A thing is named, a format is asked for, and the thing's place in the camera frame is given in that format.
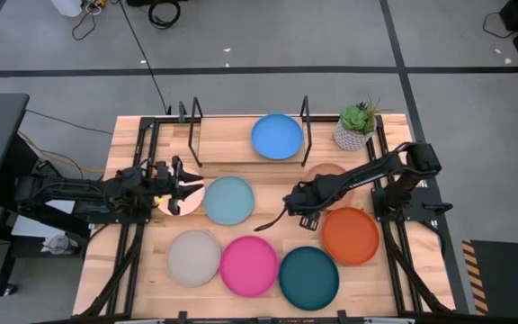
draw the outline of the orange plate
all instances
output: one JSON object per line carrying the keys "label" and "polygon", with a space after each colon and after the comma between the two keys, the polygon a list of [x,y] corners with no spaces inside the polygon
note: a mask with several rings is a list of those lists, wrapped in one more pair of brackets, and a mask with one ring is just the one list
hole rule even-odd
{"label": "orange plate", "polygon": [[[331,163],[321,163],[319,165],[313,166],[309,172],[307,172],[307,175],[303,178],[303,181],[313,181],[315,179],[316,175],[341,175],[345,173],[345,169],[338,165],[334,165]],[[348,191],[343,198],[336,201],[331,206],[328,206],[326,208],[327,211],[334,211],[336,209],[339,209],[341,207],[347,206],[352,198],[353,198],[354,190]]]}
{"label": "orange plate", "polygon": [[338,263],[361,265],[377,252],[379,231],[375,221],[364,211],[343,207],[327,215],[323,224],[323,246]]}

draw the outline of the dark teal plate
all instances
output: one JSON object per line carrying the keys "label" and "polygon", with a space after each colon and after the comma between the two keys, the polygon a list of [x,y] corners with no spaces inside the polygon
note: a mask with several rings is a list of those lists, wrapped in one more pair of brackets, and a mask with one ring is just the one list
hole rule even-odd
{"label": "dark teal plate", "polygon": [[317,311],[333,301],[339,272],[333,259],[316,247],[298,247],[281,262],[279,286],[293,306]]}

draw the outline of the white pot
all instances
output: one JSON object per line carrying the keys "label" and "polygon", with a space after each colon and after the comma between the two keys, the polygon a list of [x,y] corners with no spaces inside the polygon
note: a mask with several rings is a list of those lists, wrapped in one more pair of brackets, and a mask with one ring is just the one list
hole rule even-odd
{"label": "white pot", "polygon": [[344,150],[357,150],[365,146],[367,140],[373,136],[373,132],[377,128],[377,119],[373,119],[373,131],[367,135],[362,135],[352,130],[343,128],[341,119],[335,125],[334,137],[335,143]]}

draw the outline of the potted plant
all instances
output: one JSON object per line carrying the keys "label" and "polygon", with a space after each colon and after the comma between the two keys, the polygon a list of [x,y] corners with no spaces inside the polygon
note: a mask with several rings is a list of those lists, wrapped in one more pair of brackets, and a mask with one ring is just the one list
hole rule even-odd
{"label": "potted plant", "polygon": [[379,101],[373,104],[369,99],[349,106],[341,112],[334,133],[335,142],[341,149],[357,150],[365,146],[377,126],[375,115],[379,112],[378,105]]}

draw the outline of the light blue plate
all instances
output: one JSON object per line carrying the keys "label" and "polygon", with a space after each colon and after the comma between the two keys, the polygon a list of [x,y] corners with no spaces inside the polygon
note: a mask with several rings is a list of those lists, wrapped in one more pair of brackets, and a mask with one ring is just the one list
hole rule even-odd
{"label": "light blue plate", "polygon": [[216,223],[235,225],[244,221],[255,207],[251,186],[237,176],[216,179],[205,190],[205,212]]}
{"label": "light blue plate", "polygon": [[251,143],[266,158],[290,158],[303,145],[303,130],[288,115],[272,113],[255,123],[251,130]]}

